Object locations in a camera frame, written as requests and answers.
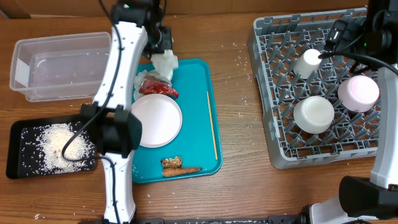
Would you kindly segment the white tissue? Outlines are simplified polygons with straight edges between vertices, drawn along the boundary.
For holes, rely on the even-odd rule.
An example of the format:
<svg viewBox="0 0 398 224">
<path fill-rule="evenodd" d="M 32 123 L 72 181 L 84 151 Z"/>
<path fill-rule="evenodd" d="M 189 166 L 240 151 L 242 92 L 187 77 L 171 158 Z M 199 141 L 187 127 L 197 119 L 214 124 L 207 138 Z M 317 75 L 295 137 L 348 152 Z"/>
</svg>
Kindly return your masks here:
<svg viewBox="0 0 398 224">
<path fill-rule="evenodd" d="M 136 101 L 139 98 L 141 98 L 142 96 L 144 96 L 143 93 L 139 93 L 139 90 L 141 89 L 145 80 L 155 80 L 155 81 L 159 81 L 162 83 L 166 83 L 169 86 L 172 86 L 171 81 L 166 79 L 165 77 L 161 76 L 156 70 L 151 70 L 151 71 L 144 70 L 142 72 L 139 72 L 135 77 L 134 91 L 133 91 L 133 95 L 132 95 L 133 101 Z"/>
<path fill-rule="evenodd" d="M 172 50 L 165 50 L 162 54 L 154 54 L 151 62 L 154 66 L 152 72 L 155 73 L 155 77 L 170 85 L 174 70 L 178 68 L 178 57 Z"/>
</svg>

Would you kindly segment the red snack wrapper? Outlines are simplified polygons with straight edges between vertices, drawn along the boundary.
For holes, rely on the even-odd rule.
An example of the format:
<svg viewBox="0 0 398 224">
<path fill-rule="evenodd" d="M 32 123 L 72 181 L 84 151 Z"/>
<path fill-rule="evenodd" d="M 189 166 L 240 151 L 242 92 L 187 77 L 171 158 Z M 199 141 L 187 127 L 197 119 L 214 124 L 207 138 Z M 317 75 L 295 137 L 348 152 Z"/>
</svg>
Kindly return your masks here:
<svg viewBox="0 0 398 224">
<path fill-rule="evenodd" d="M 157 80 L 148 80 L 148 79 L 144 80 L 143 84 L 139 89 L 139 93 L 142 93 L 144 95 L 150 95 L 150 94 L 167 95 L 175 99 L 179 97 L 178 91 L 172 88 L 170 85 Z"/>
</svg>

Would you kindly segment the white cup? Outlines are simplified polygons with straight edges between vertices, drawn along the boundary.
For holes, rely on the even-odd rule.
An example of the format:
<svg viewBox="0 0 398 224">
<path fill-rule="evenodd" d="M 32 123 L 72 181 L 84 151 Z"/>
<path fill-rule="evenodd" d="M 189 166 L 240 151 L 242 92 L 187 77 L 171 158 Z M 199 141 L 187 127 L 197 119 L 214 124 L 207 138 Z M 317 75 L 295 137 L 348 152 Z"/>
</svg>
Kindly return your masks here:
<svg viewBox="0 0 398 224">
<path fill-rule="evenodd" d="M 295 74 L 300 74 L 302 79 L 307 79 L 312 72 L 319 68 L 321 59 L 318 57 L 321 52 L 316 49 L 306 50 L 297 60 L 297 63 L 293 69 Z"/>
</svg>

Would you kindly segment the large white plate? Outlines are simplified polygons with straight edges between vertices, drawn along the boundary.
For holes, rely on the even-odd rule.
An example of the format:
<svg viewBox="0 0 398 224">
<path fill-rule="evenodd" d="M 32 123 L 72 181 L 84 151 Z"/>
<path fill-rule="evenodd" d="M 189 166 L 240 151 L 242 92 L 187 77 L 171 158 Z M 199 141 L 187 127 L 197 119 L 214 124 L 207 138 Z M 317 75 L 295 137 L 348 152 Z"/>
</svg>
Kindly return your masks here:
<svg viewBox="0 0 398 224">
<path fill-rule="evenodd" d="M 143 96 L 132 104 L 131 113 L 142 123 L 143 147 L 165 146 L 177 137 L 182 127 L 181 109 L 169 96 Z"/>
</svg>

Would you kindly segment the small white bowl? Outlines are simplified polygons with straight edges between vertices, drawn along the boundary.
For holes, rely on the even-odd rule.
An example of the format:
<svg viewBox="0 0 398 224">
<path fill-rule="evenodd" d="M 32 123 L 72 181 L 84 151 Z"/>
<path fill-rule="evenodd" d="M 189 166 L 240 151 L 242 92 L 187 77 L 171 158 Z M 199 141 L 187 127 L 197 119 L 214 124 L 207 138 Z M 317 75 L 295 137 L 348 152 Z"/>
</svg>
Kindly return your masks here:
<svg viewBox="0 0 398 224">
<path fill-rule="evenodd" d="M 310 134 L 325 132 L 330 127 L 334 116 L 333 105 L 320 96 L 308 97 L 297 103 L 294 108 L 296 125 Z"/>
</svg>

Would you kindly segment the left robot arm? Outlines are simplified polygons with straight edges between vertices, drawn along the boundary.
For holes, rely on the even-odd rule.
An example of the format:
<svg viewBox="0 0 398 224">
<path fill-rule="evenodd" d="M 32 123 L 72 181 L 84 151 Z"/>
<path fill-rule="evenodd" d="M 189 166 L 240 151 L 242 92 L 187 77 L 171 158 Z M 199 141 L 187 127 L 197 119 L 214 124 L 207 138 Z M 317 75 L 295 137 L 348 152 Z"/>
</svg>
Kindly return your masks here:
<svg viewBox="0 0 398 224">
<path fill-rule="evenodd" d="M 103 80 L 91 105 L 81 107 L 86 131 L 104 168 L 106 208 L 100 223 L 134 223 L 132 162 L 142 135 L 141 122 L 131 113 L 134 79 L 141 57 L 171 81 L 178 67 L 172 52 L 171 29 L 163 26 L 165 1 L 118 1 L 106 15 L 112 44 Z"/>
</svg>

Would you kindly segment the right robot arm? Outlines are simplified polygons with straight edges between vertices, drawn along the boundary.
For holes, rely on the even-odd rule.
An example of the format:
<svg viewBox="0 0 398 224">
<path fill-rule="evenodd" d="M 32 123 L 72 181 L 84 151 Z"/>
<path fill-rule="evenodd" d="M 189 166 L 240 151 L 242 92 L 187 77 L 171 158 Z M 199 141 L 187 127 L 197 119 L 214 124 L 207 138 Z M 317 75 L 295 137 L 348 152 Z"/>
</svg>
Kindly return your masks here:
<svg viewBox="0 0 398 224">
<path fill-rule="evenodd" d="M 379 141 L 371 175 L 345 176 L 339 195 L 308 206 L 292 223 L 369 223 L 397 217 L 397 1 L 369 1 L 358 34 L 332 28 L 320 59 L 344 56 L 377 71 Z"/>
</svg>

